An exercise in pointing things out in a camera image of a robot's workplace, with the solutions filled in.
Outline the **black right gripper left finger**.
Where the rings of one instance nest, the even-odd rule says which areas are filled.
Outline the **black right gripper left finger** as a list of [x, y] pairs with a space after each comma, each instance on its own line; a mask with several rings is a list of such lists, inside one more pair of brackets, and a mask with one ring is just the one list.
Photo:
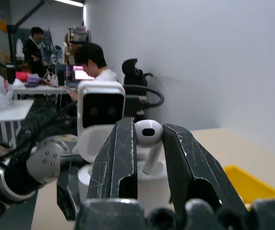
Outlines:
[[87, 198], [138, 198], [137, 136], [132, 117], [116, 122], [97, 155]]

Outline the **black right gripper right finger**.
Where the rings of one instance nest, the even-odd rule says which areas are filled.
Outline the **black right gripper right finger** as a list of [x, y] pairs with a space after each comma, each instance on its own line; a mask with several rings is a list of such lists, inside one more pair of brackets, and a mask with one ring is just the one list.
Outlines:
[[164, 124], [163, 147], [176, 212], [184, 212], [185, 203], [195, 198], [206, 201], [214, 211], [220, 208], [247, 211], [220, 163], [190, 131]]

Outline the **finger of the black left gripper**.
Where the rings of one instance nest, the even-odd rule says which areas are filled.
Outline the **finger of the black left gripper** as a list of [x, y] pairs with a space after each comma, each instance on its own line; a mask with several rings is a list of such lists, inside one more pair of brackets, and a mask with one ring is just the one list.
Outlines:
[[57, 205], [67, 221], [75, 221], [80, 208], [78, 171], [75, 163], [64, 163], [57, 179]]

